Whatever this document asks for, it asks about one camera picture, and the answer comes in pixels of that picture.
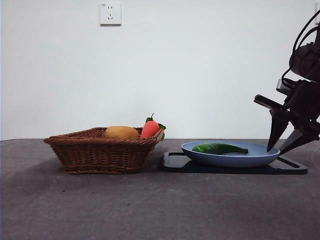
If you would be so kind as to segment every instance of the carrot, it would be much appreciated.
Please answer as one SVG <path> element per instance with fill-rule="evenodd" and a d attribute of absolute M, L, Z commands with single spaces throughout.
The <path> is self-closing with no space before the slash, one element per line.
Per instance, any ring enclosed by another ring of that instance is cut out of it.
<path fill-rule="evenodd" d="M 141 138 L 149 138 L 155 135 L 159 130 L 159 125 L 156 121 L 147 121 L 143 126 Z"/>
<path fill-rule="evenodd" d="M 153 135 L 155 135 L 156 132 L 158 132 L 159 129 L 163 129 L 163 130 L 166 129 L 164 125 L 154 121 L 154 119 L 152 118 L 153 115 L 154 113 L 151 115 L 151 117 L 148 117 L 145 120 L 145 124 L 143 126 L 140 138 L 152 137 Z"/>

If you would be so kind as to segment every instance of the gray table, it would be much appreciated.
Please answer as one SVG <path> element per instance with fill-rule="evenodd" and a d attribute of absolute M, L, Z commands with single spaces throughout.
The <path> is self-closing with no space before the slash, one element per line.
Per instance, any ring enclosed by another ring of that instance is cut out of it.
<path fill-rule="evenodd" d="M 133 175 L 68 175 L 42 139 L 2 141 L 1 239 L 320 239 L 319 142 L 285 154 L 306 175 L 159 170 L 164 152 L 196 140 L 165 139 Z"/>

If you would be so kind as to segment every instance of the black cutting board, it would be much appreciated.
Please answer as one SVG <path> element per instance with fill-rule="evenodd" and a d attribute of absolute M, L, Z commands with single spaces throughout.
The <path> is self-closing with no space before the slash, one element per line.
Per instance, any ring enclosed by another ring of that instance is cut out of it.
<path fill-rule="evenodd" d="M 308 167 L 284 156 L 279 156 L 266 166 L 239 168 L 199 164 L 187 157 L 184 152 L 165 152 L 162 169 L 173 173 L 204 174 L 302 175 L 308 173 Z"/>

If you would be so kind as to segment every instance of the brown wicker basket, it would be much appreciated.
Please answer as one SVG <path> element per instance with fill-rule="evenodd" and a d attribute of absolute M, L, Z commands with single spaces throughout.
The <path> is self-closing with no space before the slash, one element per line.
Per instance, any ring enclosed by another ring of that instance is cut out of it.
<path fill-rule="evenodd" d="M 68 174 L 136 174 L 139 173 L 161 140 L 164 130 L 148 138 L 108 139 L 106 127 L 51 136 L 44 140 Z M 141 134 L 142 127 L 135 127 Z"/>

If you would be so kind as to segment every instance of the electrical socket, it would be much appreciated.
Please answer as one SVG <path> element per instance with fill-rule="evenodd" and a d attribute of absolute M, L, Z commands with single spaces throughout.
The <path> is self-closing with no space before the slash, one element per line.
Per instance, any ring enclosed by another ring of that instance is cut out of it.
<path fill-rule="evenodd" d="M 100 25 L 121 25 L 121 3 L 102 3 L 100 5 Z"/>

